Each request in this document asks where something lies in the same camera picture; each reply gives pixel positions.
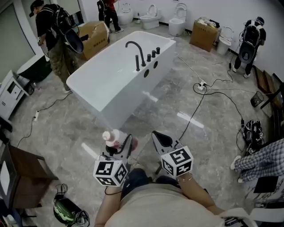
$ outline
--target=black shirt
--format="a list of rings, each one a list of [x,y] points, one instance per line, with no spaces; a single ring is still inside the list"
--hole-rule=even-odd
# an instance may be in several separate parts
[[[38,37],[46,34],[46,46],[50,51],[57,43],[58,39],[54,37],[51,32],[51,25],[53,21],[52,12],[46,11],[44,9],[51,9],[55,11],[57,9],[57,5],[55,4],[46,4],[43,9],[36,15],[36,29]]]
[[[248,20],[247,23],[245,24],[245,27],[249,26],[250,24],[252,23],[252,20]],[[258,26],[258,25],[261,25],[260,23],[258,23],[257,21],[254,21],[254,25],[255,26]],[[266,40],[266,31],[265,29],[262,27],[260,30],[260,42],[262,40]]]

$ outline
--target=toilet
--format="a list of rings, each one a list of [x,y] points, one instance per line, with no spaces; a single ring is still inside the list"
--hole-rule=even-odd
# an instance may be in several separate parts
[[[179,36],[185,29],[185,21],[187,16],[187,6],[179,3],[176,6],[173,19],[169,22],[169,32],[172,36]]]
[[[118,12],[118,23],[120,25],[127,25],[133,21],[134,11],[131,9],[129,3],[122,5],[121,11]]]
[[[159,19],[161,18],[162,13],[160,9],[154,4],[149,6],[147,15],[140,17],[144,29],[151,29],[154,27],[159,27]]]
[[[221,30],[220,36],[219,36],[219,43],[217,46],[217,52],[221,55],[225,55],[227,50],[232,45],[232,39],[233,39],[233,31],[230,27],[224,26]]]

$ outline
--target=marble floor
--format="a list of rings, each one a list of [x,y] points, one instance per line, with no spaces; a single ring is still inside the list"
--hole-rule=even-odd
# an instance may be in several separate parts
[[[141,30],[141,25],[132,23],[124,29],[123,33],[111,34],[112,43],[133,31]],[[170,37],[167,26],[160,26],[148,32]],[[207,84],[212,84],[217,78],[229,79],[227,70],[231,54],[220,56],[215,50],[208,53],[190,45],[190,35],[187,33],[175,37],[174,40],[177,42],[176,53]],[[233,83],[218,81],[214,88],[247,90],[222,92],[234,100],[245,122],[251,119],[261,120],[263,128],[266,129],[268,115],[250,104],[250,98],[257,91],[255,76],[252,74],[250,78],[245,79],[241,72],[231,72],[231,75]],[[138,138],[139,146],[133,155],[149,175],[158,167],[150,133],[153,130],[170,130],[177,137],[181,136],[188,123],[188,120],[181,116],[190,117],[202,98],[202,95],[193,91],[193,85],[197,82],[199,79],[196,74],[175,57],[173,68],[151,93],[155,99],[146,99],[121,128]],[[14,146],[17,146],[21,137],[29,134],[36,110],[65,97],[63,86],[53,73],[37,86],[34,94],[21,102],[10,119],[14,127],[10,138]],[[193,120],[181,142],[187,145],[194,155],[194,177],[208,190],[220,208],[248,208],[245,188],[237,183],[237,174],[229,169],[234,157],[240,154],[236,146],[236,134],[241,118],[235,106],[222,94],[208,95],[203,99]],[[59,178],[59,181],[51,184],[42,199],[43,207],[33,210],[37,215],[34,221],[38,226],[63,226],[53,215],[55,186],[59,183],[68,185],[68,198],[88,212],[93,226],[104,196],[104,187],[92,176],[95,160],[87,150],[100,153],[103,131],[104,128],[95,124],[95,116],[85,110],[73,94],[41,112],[38,121],[33,122],[31,136],[23,140],[19,148],[43,156],[52,172]],[[243,148],[241,137],[238,144]]]

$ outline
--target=bathtub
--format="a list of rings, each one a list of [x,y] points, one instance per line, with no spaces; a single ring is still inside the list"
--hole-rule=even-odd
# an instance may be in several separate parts
[[[141,66],[139,49],[146,66]],[[109,129],[119,129],[144,98],[169,72],[173,64],[176,42],[158,35],[135,31],[107,47],[67,80],[79,101]],[[147,54],[157,47],[159,55],[147,62]],[[136,71],[135,55],[139,55],[140,71]]]

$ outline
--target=pink bottle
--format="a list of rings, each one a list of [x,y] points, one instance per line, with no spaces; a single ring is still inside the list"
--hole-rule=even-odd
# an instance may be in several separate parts
[[[124,141],[127,138],[127,134],[119,131],[117,129],[112,130],[111,132],[106,131],[103,133],[103,139],[106,141],[108,147],[113,147],[116,149],[121,149]],[[132,151],[136,149],[138,145],[138,140],[133,138]]]

